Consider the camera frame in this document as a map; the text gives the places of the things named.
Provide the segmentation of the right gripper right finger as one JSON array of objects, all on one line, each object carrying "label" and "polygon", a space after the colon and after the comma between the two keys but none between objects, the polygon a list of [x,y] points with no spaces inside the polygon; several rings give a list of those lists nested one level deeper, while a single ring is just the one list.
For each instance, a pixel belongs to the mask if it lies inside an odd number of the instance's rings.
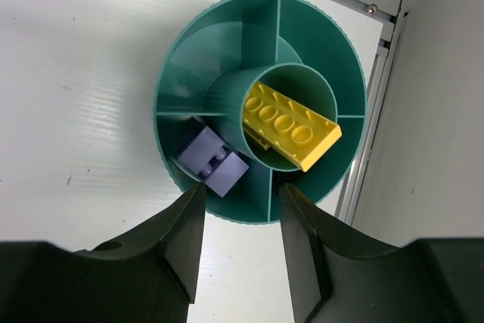
[{"label": "right gripper right finger", "polygon": [[280,189],[281,232],[297,322],[481,322],[482,238],[395,247]]}]

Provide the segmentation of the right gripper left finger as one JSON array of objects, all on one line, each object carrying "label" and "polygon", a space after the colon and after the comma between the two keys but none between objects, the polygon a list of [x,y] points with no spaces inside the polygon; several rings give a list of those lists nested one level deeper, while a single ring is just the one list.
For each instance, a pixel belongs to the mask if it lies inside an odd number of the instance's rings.
[{"label": "right gripper left finger", "polygon": [[93,250],[1,244],[3,322],[184,322],[194,302],[206,208],[203,184]]}]

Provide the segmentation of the small purple lego brick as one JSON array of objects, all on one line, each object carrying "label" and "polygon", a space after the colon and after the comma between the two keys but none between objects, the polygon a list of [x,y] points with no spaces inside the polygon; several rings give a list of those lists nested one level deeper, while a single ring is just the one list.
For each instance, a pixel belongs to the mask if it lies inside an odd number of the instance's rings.
[{"label": "small purple lego brick", "polygon": [[229,152],[206,177],[205,184],[218,196],[224,197],[248,169],[249,166],[236,153]]}]

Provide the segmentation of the yellow lego brick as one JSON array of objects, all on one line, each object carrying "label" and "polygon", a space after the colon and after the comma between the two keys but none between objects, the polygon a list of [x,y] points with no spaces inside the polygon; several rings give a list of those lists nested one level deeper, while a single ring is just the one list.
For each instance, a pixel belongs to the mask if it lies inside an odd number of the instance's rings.
[{"label": "yellow lego brick", "polygon": [[258,144],[264,151],[267,151],[270,148],[270,145],[267,141],[254,132],[251,128],[244,126],[244,132],[247,136],[249,136],[255,143]]},{"label": "yellow lego brick", "polygon": [[309,171],[343,136],[334,121],[261,82],[249,91],[242,123],[303,172]]}]

